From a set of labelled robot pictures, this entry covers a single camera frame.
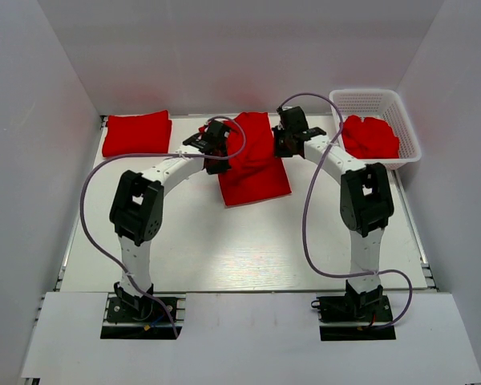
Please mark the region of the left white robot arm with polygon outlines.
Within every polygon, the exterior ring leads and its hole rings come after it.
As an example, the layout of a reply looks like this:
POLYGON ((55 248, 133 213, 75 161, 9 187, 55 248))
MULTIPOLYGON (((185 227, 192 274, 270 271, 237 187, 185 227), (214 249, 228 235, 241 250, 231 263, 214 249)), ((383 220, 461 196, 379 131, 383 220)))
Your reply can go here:
POLYGON ((153 311, 154 302, 148 296, 153 294, 150 248, 162 225, 165 196, 195 173, 228 171, 227 157, 233 154, 227 149, 230 132, 226 123, 209 120, 203 132, 182 143, 176 156, 142 172, 127 170, 120 177, 109 219, 119 238, 125 270, 114 291, 134 319, 144 320, 153 311))

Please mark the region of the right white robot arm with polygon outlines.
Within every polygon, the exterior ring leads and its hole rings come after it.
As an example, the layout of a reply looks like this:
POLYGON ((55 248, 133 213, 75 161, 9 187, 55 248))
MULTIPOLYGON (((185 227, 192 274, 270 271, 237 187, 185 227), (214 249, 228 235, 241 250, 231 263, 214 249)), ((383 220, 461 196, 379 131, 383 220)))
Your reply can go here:
POLYGON ((367 164, 337 146, 320 128, 311 128, 300 107, 277 109, 280 123, 273 128, 277 157, 299 155, 326 171, 340 186, 339 210, 350 232, 350 271, 341 275, 343 296, 316 301, 324 322, 372 322, 383 303, 378 275, 382 236, 394 214, 386 168, 367 164))

